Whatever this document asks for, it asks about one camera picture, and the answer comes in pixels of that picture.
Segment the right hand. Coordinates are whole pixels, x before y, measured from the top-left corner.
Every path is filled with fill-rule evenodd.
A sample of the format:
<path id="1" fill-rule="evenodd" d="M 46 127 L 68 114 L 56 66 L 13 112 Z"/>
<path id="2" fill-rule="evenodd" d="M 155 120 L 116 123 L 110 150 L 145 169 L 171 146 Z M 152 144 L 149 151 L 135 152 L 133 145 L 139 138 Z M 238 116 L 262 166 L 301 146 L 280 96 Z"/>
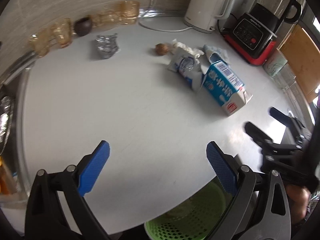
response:
<path id="1" fill-rule="evenodd" d="M 291 184 L 286 185 L 286 193 L 291 199 L 291 223 L 295 225 L 306 217 L 311 193 L 306 187 Z"/>

